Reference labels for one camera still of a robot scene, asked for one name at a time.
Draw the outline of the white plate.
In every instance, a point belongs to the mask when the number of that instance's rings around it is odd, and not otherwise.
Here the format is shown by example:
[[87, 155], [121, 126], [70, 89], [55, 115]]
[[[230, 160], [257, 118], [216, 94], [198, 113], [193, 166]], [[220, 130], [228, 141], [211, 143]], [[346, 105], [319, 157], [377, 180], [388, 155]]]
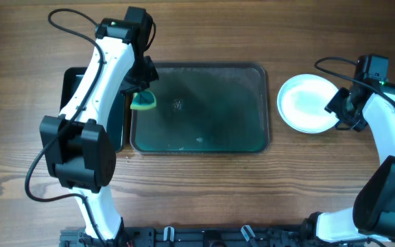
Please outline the white plate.
[[284, 122], [308, 134], [325, 132], [338, 122], [325, 108], [338, 88], [327, 79], [313, 74], [296, 75], [280, 88], [276, 105]]

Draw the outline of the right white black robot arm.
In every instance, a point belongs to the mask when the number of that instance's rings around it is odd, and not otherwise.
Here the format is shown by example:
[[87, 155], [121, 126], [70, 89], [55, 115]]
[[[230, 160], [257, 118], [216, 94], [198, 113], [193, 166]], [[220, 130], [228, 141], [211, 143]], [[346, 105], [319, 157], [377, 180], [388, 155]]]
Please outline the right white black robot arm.
[[353, 207], [313, 213], [300, 227], [302, 239], [321, 244], [395, 242], [395, 87], [365, 100], [363, 119], [372, 131], [380, 166], [356, 197]]

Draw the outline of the yellow green sponge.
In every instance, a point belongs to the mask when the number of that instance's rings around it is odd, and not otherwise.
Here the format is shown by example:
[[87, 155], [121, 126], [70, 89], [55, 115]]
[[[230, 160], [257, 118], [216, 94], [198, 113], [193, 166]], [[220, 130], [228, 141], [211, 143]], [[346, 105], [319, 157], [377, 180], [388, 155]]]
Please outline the yellow green sponge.
[[151, 91], [134, 93], [130, 108], [132, 110], [149, 110], [157, 105], [156, 97]]

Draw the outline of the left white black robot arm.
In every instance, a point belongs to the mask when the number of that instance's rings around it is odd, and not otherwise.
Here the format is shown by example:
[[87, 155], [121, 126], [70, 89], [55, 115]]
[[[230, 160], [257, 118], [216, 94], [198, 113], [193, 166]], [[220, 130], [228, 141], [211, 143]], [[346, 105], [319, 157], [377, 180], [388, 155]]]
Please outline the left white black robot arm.
[[118, 94], [136, 95], [132, 110], [155, 107], [148, 88], [158, 74], [144, 54], [155, 33], [150, 16], [97, 24], [93, 56], [80, 84], [58, 116], [46, 116], [40, 123], [43, 149], [32, 166], [45, 159], [49, 175], [69, 190], [68, 198], [77, 200], [86, 224], [83, 244], [116, 246], [125, 241], [109, 186], [117, 157], [107, 127]]

